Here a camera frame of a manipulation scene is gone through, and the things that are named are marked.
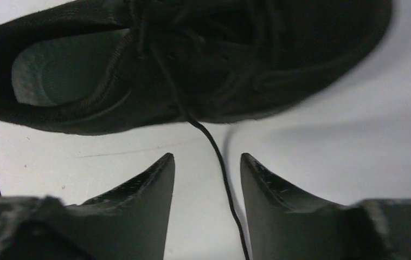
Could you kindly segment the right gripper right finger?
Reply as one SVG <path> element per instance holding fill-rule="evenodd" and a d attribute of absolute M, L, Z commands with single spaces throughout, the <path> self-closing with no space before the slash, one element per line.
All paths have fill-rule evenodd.
<path fill-rule="evenodd" d="M 411 259 L 411 199 L 333 203 L 248 153 L 240 171 L 254 259 Z"/>

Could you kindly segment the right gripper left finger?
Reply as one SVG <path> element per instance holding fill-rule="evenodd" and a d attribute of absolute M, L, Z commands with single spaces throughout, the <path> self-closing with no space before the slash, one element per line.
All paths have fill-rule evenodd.
<path fill-rule="evenodd" d="M 0 196 L 0 259 L 162 259 L 174 156 L 80 205 Z"/>

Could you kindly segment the black sneaker shoe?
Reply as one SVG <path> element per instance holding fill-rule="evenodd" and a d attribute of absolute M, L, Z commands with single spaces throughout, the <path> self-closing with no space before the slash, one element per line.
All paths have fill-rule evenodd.
<path fill-rule="evenodd" d="M 105 135 L 261 119 L 379 44 L 392 1 L 72 1 L 0 25 L 0 121 Z"/>

